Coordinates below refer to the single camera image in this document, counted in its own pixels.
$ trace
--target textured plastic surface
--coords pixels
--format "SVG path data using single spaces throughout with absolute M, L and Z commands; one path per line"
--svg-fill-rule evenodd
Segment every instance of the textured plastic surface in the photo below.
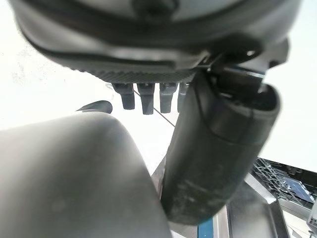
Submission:
M 1 238 L 171 238 L 144 161 L 106 113 L 0 131 Z
M 285 39 L 300 1 L 12 0 L 11 4 L 23 34 L 54 61 L 113 83 L 169 83 L 189 80 L 150 75 L 147 81 L 139 72 L 193 69 L 218 53 L 240 61 L 252 59 Z M 166 20 L 169 7 L 172 13 Z M 122 11 L 133 12 L 133 20 Z M 147 21 L 161 14 L 162 22 Z M 255 54 L 246 56 L 247 51 Z M 114 68 L 114 74 L 116 70 L 137 74 L 114 75 Z M 128 81 L 120 81 L 122 76 Z
M 197 75 L 166 155 L 161 202 L 168 219 L 198 225 L 217 213 L 243 181 L 279 112 L 267 87 L 253 107 L 219 95 Z

